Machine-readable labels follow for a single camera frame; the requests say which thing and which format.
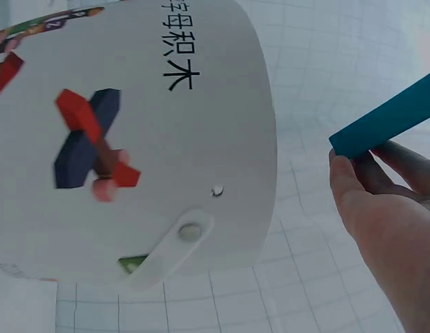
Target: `teal wooden block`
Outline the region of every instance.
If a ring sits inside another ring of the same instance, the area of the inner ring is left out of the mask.
[[[337,155],[354,158],[430,118],[430,74],[329,138]]]

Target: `dark blue block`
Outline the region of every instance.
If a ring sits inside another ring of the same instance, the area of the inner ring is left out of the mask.
[[[95,117],[98,119],[103,137],[107,134],[110,126],[119,111],[121,91],[116,89],[98,90],[90,99],[90,105]]]
[[[54,164],[56,188],[73,189],[84,186],[95,159],[96,149],[84,131],[71,132]]]
[[[430,74],[332,135],[337,155],[354,158],[430,118]]]

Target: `white grid surface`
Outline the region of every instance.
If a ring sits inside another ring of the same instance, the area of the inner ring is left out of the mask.
[[[57,333],[403,332],[336,213],[327,138],[430,71],[409,33],[430,34],[430,0],[237,2],[263,46],[277,117],[277,202],[257,265],[142,295],[60,283]],[[429,136],[430,121],[399,142],[430,157]]]

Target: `person's hand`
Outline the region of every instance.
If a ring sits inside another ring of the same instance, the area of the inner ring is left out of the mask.
[[[407,332],[430,332],[430,160],[394,142],[373,153],[405,179],[395,185],[367,152],[329,154],[330,185],[347,231]]]

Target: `white paper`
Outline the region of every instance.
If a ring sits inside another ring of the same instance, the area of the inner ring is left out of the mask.
[[[56,282],[0,276],[0,332],[55,333]]]

